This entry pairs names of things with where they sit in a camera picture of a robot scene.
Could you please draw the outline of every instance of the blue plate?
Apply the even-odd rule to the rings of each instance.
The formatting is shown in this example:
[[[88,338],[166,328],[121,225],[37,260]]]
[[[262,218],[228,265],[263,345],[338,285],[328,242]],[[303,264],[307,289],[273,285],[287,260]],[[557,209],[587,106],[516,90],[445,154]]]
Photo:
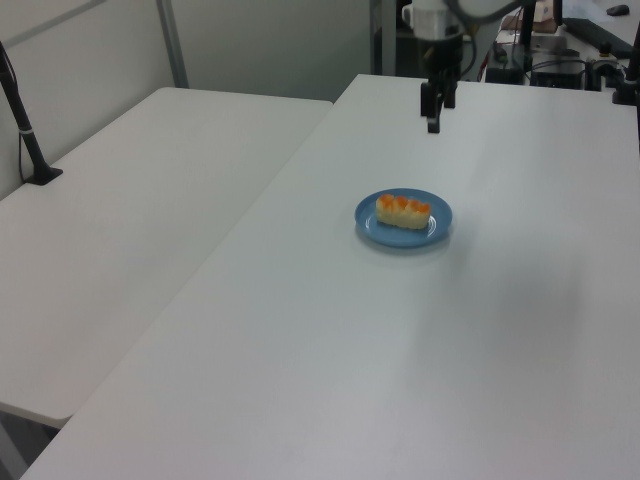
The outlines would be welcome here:
[[[385,193],[395,196],[404,195],[409,199],[415,198],[421,202],[429,203],[431,205],[431,218],[427,228],[409,230],[378,223],[376,200]],[[374,242],[389,247],[415,248],[430,245],[445,238],[449,234],[453,212],[447,202],[433,193],[412,188],[391,188],[369,195],[362,200],[356,208],[355,217],[360,231]]]

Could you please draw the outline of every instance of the white wall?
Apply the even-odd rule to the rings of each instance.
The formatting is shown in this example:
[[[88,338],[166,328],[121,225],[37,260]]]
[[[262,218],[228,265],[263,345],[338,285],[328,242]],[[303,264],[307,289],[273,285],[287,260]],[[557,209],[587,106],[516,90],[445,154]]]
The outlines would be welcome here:
[[[48,163],[156,89],[173,86],[154,0],[107,0],[7,53]],[[0,93],[0,199],[20,185],[17,156],[18,130]]]
[[[371,72],[369,0],[174,0],[191,88],[335,101]]]

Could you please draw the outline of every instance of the table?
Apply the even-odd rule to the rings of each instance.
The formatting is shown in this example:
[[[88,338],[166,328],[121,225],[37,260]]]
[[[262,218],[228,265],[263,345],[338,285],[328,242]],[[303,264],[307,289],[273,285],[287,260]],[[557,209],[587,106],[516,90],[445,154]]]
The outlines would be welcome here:
[[[25,480],[640,474],[635,109],[461,83],[429,135],[420,83],[356,78]],[[399,186],[447,241],[356,232]]]
[[[0,410],[62,426],[330,106],[162,89],[0,202]]]

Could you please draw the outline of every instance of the keyboard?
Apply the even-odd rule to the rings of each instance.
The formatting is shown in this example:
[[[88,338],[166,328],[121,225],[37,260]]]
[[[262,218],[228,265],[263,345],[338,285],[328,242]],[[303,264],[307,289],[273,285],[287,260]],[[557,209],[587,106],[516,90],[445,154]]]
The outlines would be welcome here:
[[[609,42],[611,44],[611,53],[615,57],[631,58],[631,45],[600,25],[596,25],[591,20],[585,18],[563,18],[562,23],[566,25],[569,33],[598,50],[600,50],[602,44]]]

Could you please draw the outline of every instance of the cable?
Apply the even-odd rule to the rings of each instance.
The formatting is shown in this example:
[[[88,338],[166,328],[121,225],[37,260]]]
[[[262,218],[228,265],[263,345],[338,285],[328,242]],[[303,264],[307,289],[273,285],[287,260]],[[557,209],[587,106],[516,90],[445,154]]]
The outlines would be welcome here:
[[[551,67],[554,65],[563,65],[565,63],[581,63],[582,65],[587,65],[587,62],[584,60],[547,60],[544,62],[536,63],[531,67],[531,71],[536,70],[538,68]]]
[[[456,16],[458,21],[462,24],[462,27],[464,28],[465,32],[467,32],[471,37],[471,62],[469,62],[469,65],[467,66],[467,68],[465,68],[460,74],[460,78],[462,78],[463,76],[465,76],[467,73],[471,71],[474,63],[476,63],[476,58],[478,57],[478,45],[476,44],[475,33],[472,33],[471,27],[469,26],[469,24],[458,14],[458,11],[454,10],[453,8],[451,8],[451,11]]]
[[[451,10],[461,21],[465,20],[466,23],[476,23],[478,25],[484,23],[490,23],[495,20],[500,20],[502,17],[507,15],[510,12],[513,12],[518,7],[526,7],[529,5],[533,5],[536,0],[517,0],[511,3],[508,3],[504,7],[499,10],[490,13],[489,15],[485,15],[484,17],[477,17],[474,15],[469,15],[465,13],[460,7],[459,0],[443,0],[444,4],[449,7]]]
[[[18,172],[20,173],[20,181],[25,184],[24,175],[22,173],[22,135],[18,133]]]
[[[11,76],[13,77],[13,83],[15,84],[16,90],[17,90],[18,76],[16,75],[16,71],[13,69],[13,65],[11,64],[11,59],[9,58],[9,55],[7,55],[7,52],[4,49],[4,47],[2,48],[2,56],[6,60],[7,65],[9,65],[9,70],[11,71]],[[22,135],[20,135],[20,132],[18,132],[18,173],[20,174],[20,181],[23,184],[26,183],[24,179],[24,174],[22,172]]]

